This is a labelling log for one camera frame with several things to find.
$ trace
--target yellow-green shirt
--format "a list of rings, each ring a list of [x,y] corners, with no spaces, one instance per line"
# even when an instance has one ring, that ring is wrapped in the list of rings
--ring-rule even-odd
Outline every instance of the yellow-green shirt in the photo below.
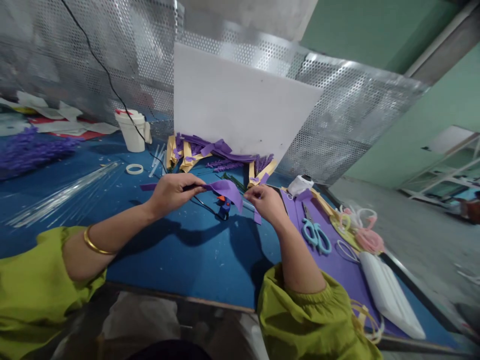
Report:
[[[323,272],[326,288],[300,294],[285,288],[282,264],[265,273],[258,318],[270,359],[376,360],[378,348],[354,328],[350,297]]]
[[[62,246],[84,227],[57,227],[37,236],[37,246],[0,260],[0,359],[22,359],[58,335],[69,314],[87,303],[106,272],[73,282]]]
[[[46,345],[104,284],[106,271],[78,283],[65,269],[62,246],[83,229],[43,232],[32,250],[0,260],[0,359],[22,359]],[[377,347],[355,330],[347,292],[323,276],[326,289],[306,295],[285,288],[282,264],[266,272],[258,313],[270,359],[381,359]]]

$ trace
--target green wall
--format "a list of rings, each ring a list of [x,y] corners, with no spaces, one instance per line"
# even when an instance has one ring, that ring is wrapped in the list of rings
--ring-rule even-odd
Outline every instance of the green wall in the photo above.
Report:
[[[396,188],[442,158],[422,150],[450,125],[480,132],[480,43],[345,174]]]
[[[301,44],[403,74],[458,11],[446,0],[318,0]]]

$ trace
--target wrist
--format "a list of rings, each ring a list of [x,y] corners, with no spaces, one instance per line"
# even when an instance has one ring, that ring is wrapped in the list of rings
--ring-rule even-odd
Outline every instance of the wrist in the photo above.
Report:
[[[160,220],[164,217],[160,211],[156,210],[151,204],[147,201],[141,205],[138,205],[138,209],[141,212],[142,219],[145,220],[147,225],[150,225],[157,220]]]
[[[295,231],[297,230],[295,228],[295,225],[293,224],[293,222],[290,220],[288,216],[285,216],[282,219],[278,219],[278,221],[276,221],[275,223],[272,223],[271,225],[273,226],[273,229],[275,230],[277,235],[285,234],[292,230],[295,230]]]

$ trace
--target blue-handled scissors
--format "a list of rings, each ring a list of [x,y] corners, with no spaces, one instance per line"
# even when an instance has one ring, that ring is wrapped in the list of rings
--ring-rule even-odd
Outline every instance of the blue-handled scissors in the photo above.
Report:
[[[302,220],[305,225],[301,228],[301,234],[309,244],[316,247],[320,254],[330,254],[332,252],[332,243],[330,242],[330,239],[325,235],[322,229],[320,229],[318,222],[313,222],[310,211],[305,204],[302,202],[301,205],[305,212],[305,218]]]

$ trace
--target white tape roll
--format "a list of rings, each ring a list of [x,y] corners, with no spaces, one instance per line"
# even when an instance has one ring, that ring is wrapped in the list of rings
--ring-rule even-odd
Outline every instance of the white tape roll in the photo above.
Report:
[[[130,170],[131,168],[139,168],[139,170]],[[127,165],[125,170],[130,175],[138,175],[144,172],[144,167],[140,164],[130,164],[130,165]]]

